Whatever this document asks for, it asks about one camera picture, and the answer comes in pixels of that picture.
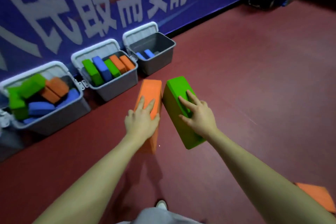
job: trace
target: wall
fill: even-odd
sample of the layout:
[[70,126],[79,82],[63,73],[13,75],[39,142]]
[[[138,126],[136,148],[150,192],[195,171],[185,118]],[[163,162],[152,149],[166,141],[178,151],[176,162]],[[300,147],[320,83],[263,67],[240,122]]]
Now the wall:
[[0,80],[149,21],[162,33],[238,0],[1,0]]

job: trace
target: left hand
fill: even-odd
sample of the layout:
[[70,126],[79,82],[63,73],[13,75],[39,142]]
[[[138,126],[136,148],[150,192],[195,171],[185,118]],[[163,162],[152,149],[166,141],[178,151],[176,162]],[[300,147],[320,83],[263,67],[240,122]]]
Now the left hand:
[[159,114],[156,114],[152,120],[150,113],[153,110],[155,99],[153,99],[148,106],[144,109],[145,98],[140,98],[138,108],[133,111],[129,110],[128,115],[125,117],[125,127],[127,135],[139,143],[140,146],[151,137],[157,128],[160,120]]

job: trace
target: dark blue foam block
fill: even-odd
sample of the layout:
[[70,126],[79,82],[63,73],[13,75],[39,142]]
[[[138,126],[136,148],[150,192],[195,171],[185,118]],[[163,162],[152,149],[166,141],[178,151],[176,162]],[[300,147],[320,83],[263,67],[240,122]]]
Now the dark blue foam block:
[[99,56],[95,56],[94,58],[92,58],[92,62],[98,69],[101,76],[104,78],[105,82],[109,82],[112,80],[112,74],[110,70],[108,69],[107,65],[104,63],[104,61]]
[[28,104],[29,115],[43,116],[55,110],[55,106],[48,102],[31,102]]
[[153,52],[151,52],[149,49],[145,50],[145,54],[146,54],[149,58],[152,58],[152,57],[155,56],[155,55],[153,54]]
[[68,95],[66,96],[66,99],[60,103],[58,106],[56,106],[57,109],[67,105],[68,103],[76,100],[77,98],[79,98],[79,93],[76,89],[71,89],[68,92]]
[[23,123],[27,125],[27,124],[32,123],[33,121],[35,121],[35,120],[37,120],[37,119],[38,119],[38,118],[30,117],[30,118],[28,118],[28,119],[23,120]]
[[146,60],[146,59],[141,55],[140,52],[137,52],[136,55],[138,56],[138,58],[141,58],[141,59],[143,59],[143,60]]

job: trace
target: storage bin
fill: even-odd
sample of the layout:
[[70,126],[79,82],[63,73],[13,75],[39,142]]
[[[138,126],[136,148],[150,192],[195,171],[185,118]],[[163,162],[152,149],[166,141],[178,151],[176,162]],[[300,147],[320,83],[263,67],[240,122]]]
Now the storage bin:
[[109,82],[104,83],[103,85],[98,87],[93,86],[91,78],[84,68],[82,61],[85,59],[92,61],[92,58],[95,56],[101,57],[102,60],[107,60],[112,55],[116,55],[118,58],[122,55],[126,55],[124,51],[120,50],[118,42],[114,39],[107,39],[71,55],[71,61],[73,65],[78,69],[79,73],[86,80],[88,86],[91,89],[97,91],[97,93],[105,101],[109,101],[115,98],[117,95],[123,93],[138,83],[138,64],[131,60],[131,62],[135,65],[134,69],[122,74],[117,78],[112,79]]
[[83,98],[83,91],[78,87],[76,80],[70,74],[68,68],[59,61],[51,61],[0,82],[0,91],[5,96],[8,96],[8,91],[6,90],[8,87],[20,86],[24,80],[37,73],[48,80],[53,77],[62,78],[69,85],[69,88],[76,88],[80,96],[76,100],[73,100],[65,106],[56,109],[29,124],[24,124],[13,117],[12,123],[15,128],[29,129],[39,134],[49,136],[91,111],[90,106]]
[[[155,22],[149,22],[125,32],[123,42],[128,56],[139,64],[140,69],[146,75],[151,75],[168,65],[173,59],[173,50],[176,45],[172,39],[159,32]],[[137,57],[137,52],[147,57],[145,54],[147,49],[155,56],[146,60]]]

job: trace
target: shoe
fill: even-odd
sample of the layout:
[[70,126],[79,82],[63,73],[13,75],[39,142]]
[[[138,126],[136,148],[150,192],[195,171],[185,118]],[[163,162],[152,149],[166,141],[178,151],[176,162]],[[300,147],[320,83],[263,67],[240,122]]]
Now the shoe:
[[163,209],[163,210],[168,210],[167,204],[164,200],[160,200],[156,206],[157,208]]

